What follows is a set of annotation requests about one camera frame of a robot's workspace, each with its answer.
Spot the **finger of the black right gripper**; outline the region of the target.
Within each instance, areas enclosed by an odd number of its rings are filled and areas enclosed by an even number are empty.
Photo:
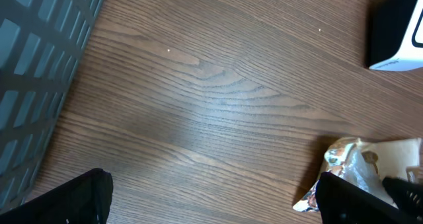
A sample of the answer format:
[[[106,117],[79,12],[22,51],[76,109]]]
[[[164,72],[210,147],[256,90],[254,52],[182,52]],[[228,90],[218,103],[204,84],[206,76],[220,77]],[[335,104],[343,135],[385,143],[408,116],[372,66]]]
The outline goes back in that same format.
[[[386,177],[382,185],[397,207],[411,217],[422,217],[422,185]]]

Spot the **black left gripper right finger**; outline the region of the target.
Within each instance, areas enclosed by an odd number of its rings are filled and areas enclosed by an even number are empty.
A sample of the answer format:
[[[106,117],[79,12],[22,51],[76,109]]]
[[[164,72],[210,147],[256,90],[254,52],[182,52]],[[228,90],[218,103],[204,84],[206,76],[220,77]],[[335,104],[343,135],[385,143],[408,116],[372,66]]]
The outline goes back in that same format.
[[[316,199],[325,224],[420,224],[419,217],[411,217],[329,172],[319,179]]]

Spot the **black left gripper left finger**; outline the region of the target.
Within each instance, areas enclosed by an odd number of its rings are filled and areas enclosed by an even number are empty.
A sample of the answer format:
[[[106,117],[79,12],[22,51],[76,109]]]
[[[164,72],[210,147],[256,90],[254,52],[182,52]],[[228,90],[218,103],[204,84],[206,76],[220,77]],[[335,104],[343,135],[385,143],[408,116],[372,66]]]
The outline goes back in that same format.
[[[1,224],[106,224],[112,194],[112,175],[94,168],[2,214]]]

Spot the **brown white wrapper packet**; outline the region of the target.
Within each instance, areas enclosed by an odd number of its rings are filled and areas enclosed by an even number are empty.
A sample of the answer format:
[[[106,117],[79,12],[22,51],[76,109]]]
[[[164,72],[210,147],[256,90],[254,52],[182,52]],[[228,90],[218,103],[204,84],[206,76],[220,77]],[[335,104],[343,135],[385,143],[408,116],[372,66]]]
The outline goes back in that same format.
[[[316,192],[321,174],[329,172],[342,178],[344,176],[345,167],[351,151],[353,151],[357,145],[360,145],[361,143],[362,141],[358,137],[344,137],[333,143],[324,153],[323,163],[316,183],[314,183],[310,190],[293,205],[293,209],[298,212],[319,212]]]

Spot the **brown Pantree pouch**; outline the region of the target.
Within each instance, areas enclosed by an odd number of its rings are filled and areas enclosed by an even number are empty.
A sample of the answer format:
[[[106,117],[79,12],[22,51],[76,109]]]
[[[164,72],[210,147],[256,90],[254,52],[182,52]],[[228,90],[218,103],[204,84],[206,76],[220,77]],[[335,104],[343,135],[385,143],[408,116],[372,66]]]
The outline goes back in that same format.
[[[342,171],[342,179],[397,207],[382,181],[387,177],[409,181],[408,173],[420,166],[421,142],[420,138],[379,143],[354,139]]]

